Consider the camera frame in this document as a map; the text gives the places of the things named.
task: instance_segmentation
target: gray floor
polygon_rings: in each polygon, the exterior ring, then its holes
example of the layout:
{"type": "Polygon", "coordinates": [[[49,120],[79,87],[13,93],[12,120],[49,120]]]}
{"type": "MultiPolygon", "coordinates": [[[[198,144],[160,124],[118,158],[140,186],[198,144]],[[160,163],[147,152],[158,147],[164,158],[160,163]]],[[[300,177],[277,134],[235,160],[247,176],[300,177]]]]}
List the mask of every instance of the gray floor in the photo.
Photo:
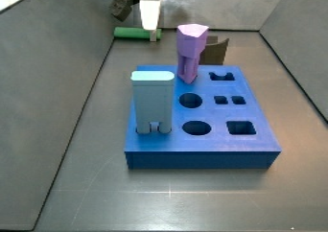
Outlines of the gray floor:
{"type": "Polygon", "coordinates": [[[249,80],[282,146],[269,170],[128,171],[123,146],[138,64],[175,64],[175,33],[115,40],[37,231],[328,229],[326,124],[258,33],[230,38],[225,64],[249,80]]]}

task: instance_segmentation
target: rectangular hole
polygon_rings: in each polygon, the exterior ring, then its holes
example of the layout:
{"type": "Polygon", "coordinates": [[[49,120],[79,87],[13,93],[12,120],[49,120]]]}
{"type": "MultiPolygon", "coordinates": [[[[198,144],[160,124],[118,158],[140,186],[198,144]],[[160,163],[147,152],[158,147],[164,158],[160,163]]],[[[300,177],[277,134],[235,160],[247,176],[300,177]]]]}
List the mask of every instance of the rectangular hole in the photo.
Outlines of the rectangular hole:
{"type": "Polygon", "coordinates": [[[253,123],[250,121],[227,121],[226,126],[231,135],[255,135],[253,123]]]}
{"type": "Polygon", "coordinates": [[[214,101],[215,101],[215,104],[227,104],[227,99],[225,96],[215,96],[214,101]]]}
{"type": "Polygon", "coordinates": [[[246,101],[245,101],[243,97],[241,97],[241,96],[233,96],[233,97],[230,97],[230,99],[231,99],[231,102],[237,105],[246,104],[246,101]]]}

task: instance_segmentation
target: blue foam block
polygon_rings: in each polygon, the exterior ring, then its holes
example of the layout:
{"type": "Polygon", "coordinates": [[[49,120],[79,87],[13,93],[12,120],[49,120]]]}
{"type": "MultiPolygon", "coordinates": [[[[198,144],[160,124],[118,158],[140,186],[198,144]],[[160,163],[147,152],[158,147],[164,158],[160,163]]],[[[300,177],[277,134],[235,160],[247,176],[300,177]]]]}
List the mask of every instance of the blue foam block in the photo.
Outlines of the blue foam block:
{"type": "MultiPolygon", "coordinates": [[[[170,71],[172,65],[139,65],[170,71]]],[[[126,137],[130,169],[269,168],[281,147],[237,66],[201,65],[195,81],[175,78],[170,134],[135,133],[134,102],[126,137]]]]}

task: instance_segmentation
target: purple hexagonal block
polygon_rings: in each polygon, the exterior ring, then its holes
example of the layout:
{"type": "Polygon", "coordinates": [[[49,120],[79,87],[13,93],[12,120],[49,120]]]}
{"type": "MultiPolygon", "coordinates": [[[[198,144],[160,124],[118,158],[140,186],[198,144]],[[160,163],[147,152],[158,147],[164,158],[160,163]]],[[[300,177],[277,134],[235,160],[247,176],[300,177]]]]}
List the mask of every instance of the purple hexagonal block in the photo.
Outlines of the purple hexagonal block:
{"type": "Polygon", "coordinates": [[[205,49],[207,30],[209,27],[198,24],[178,26],[178,77],[184,83],[191,83],[196,76],[199,54],[205,49]]]}

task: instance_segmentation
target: gray wall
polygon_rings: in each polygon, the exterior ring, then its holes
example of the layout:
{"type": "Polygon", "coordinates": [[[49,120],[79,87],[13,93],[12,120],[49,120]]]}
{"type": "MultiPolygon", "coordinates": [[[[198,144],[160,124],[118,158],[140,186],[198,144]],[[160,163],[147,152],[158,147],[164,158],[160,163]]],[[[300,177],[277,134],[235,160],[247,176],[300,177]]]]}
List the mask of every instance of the gray wall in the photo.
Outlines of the gray wall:
{"type": "Polygon", "coordinates": [[[282,0],[259,32],[328,120],[328,2],[282,0]]]}
{"type": "MultiPolygon", "coordinates": [[[[281,0],[163,0],[159,27],[198,23],[217,30],[258,31],[281,0]]],[[[123,26],[140,26],[138,6],[123,26]]]]}
{"type": "Polygon", "coordinates": [[[0,14],[0,229],[33,228],[112,41],[109,1],[0,14]]]}

